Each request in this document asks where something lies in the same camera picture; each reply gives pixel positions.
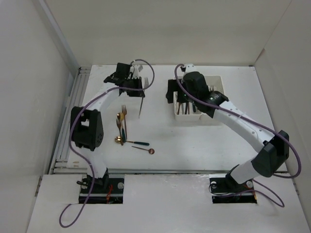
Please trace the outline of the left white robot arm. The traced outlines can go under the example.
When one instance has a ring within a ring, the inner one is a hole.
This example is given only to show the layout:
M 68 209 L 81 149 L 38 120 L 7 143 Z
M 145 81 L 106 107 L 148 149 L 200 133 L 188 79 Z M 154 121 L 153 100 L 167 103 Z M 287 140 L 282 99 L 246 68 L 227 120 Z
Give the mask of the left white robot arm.
M 109 186 L 108 168 L 103 159 L 94 154 L 104 139 L 102 115 L 123 93 L 129 97 L 145 96 L 140 71 L 133 62 L 117 63 L 116 70 L 104 79 L 95 96 L 83 106 L 74 106 L 71 110 L 69 147 L 89 166 L 85 184 L 97 192 L 104 192 Z

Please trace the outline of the black round spoon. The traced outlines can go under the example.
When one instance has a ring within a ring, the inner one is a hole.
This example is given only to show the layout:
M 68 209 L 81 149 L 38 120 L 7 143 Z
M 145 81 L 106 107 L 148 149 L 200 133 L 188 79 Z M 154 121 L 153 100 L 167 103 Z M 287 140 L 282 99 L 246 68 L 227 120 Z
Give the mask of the black round spoon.
M 190 113 L 190 106 L 189 106 L 189 102 L 185 103 L 185 114 L 189 114 Z

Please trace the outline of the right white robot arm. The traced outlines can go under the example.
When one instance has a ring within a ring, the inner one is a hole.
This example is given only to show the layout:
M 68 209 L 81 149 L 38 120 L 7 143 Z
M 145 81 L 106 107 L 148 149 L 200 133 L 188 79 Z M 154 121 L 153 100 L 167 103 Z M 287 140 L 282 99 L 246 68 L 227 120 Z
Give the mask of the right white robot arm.
M 188 72 L 183 78 L 168 80 L 166 99 L 173 102 L 173 94 L 181 102 L 191 101 L 199 111 L 228 126 L 258 153 L 254 158 L 233 167 L 225 176 L 226 188 L 237 191 L 242 184 L 258 176 L 271 177 L 289 157 L 289 135 L 277 135 L 245 120 L 242 112 L 223 93 L 211 91 L 203 74 Z

